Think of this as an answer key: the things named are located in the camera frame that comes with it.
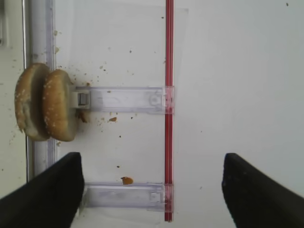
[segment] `clear plastic bracket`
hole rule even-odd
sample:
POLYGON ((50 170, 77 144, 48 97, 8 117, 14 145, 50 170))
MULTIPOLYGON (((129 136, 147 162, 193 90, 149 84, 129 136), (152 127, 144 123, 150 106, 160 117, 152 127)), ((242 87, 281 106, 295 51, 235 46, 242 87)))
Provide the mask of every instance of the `clear plastic bracket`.
POLYGON ((138 208, 150 211, 165 211, 165 204, 171 202, 171 184, 86 183, 81 205, 87 208, 138 208))
POLYGON ((71 106, 93 112, 174 114, 174 87, 76 87, 71 106))

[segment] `red vertical pole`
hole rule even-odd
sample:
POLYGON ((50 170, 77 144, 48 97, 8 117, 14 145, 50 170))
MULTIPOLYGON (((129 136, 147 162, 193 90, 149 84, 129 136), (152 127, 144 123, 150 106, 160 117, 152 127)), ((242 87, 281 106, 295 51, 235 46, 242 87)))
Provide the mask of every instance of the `red vertical pole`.
MULTIPOLYGON (((173 0, 166 0, 166 86, 173 86, 173 0)), ((165 114, 165 184, 173 184, 173 115, 165 114)), ((165 221, 173 220, 173 197, 165 195, 165 221)))

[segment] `clear acrylic sheet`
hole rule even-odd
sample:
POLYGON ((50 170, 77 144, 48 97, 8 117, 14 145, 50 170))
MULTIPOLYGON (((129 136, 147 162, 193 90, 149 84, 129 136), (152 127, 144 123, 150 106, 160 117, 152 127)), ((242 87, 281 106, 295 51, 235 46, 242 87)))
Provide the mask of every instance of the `clear acrylic sheet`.
MULTIPOLYGON (((80 0, 36 1, 32 6, 33 60, 67 71, 76 86, 164 86, 164 6, 98 0, 90 4, 80 0), (51 33, 41 22, 50 16, 51 33), (54 38, 51 48, 50 35, 54 38)), ((179 64, 187 16, 187 10, 176 9, 180 24, 175 30, 175 53, 179 54, 175 63, 179 64)), ((179 66, 174 69, 177 83, 179 66)), ((80 124, 73 142, 36 143, 36 152, 47 149, 53 153, 35 153, 35 173, 66 153, 78 151, 86 182, 120 182, 123 176, 136 183, 164 182, 163 115, 97 112, 91 113, 90 119, 90 123, 80 124), (113 117, 117 117, 116 123, 109 121, 113 117)), ((149 213, 163 220, 163 213, 149 213)))

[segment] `food crumb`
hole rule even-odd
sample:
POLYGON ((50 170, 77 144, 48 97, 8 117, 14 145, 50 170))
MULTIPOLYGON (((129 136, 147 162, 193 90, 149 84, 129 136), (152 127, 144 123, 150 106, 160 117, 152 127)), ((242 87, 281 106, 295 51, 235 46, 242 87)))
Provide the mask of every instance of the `food crumb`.
POLYGON ((122 177, 121 179, 123 180, 124 185, 133 184, 133 179, 131 177, 122 177))
POLYGON ((34 59, 38 59, 38 55, 37 54, 33 54, 33 58, 34 59))
POLYGON ((81 121, 83 123, 89 123, 90 122, 90 112, 89 111, 81 110, 78 113, 78 119, 81 119, 81 121))
POLYGON ((111 119, 109 119, 109 122, 116 122, 117 121, 117 117, 113 117, 111 119))
POLYGON ((58 51, 60 51, 60 49, 58 47, 55 47, 55 54, 57 54, 58 51))

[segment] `bread roll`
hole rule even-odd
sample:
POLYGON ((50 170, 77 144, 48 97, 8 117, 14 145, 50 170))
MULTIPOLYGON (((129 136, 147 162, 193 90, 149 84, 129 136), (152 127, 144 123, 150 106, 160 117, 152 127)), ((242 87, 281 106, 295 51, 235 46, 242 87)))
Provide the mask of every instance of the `bread roll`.
POLYGON ((77 132, 77 113, 69 107, 72 83, 67 72, 50 73, 43 89, 43 116, 49 134, 60 141, 72 141, 77 132))
POLYGON ((49 138, 42 114, 42 93, 49 68, 42 63, 30 65, 15 88, 15 114, 18 127, 35 141, 49 138))

